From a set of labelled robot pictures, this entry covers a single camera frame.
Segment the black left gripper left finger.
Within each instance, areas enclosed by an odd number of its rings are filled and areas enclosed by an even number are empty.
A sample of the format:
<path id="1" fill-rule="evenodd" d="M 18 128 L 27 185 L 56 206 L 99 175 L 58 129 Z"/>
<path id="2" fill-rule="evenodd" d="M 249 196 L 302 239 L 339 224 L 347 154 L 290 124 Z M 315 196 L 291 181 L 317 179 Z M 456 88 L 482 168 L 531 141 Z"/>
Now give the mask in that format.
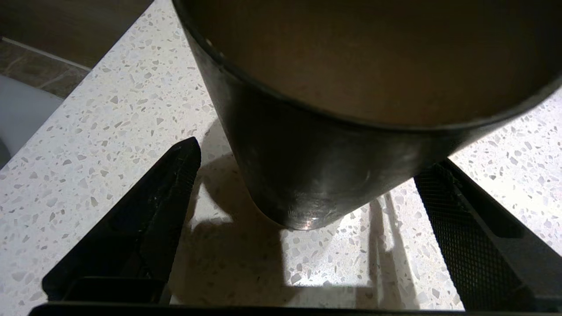
<path id="1" fill-rule="evenodd" d="M 200 165 L 194 137 L 167 150 L 45 275 L 48 301 L 168 304 L 167 282 Z"/>

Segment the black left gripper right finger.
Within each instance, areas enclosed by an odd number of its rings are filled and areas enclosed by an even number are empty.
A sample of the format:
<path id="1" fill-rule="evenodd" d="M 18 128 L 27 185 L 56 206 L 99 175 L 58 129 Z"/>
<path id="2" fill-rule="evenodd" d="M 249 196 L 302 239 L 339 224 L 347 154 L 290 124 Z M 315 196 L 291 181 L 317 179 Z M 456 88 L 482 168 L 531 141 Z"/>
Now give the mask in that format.
<path id="1" fill-rule="evenodd" d="M 560 311 L 562 258 L 450 160 L 414 178 L 466 311 Z"/>

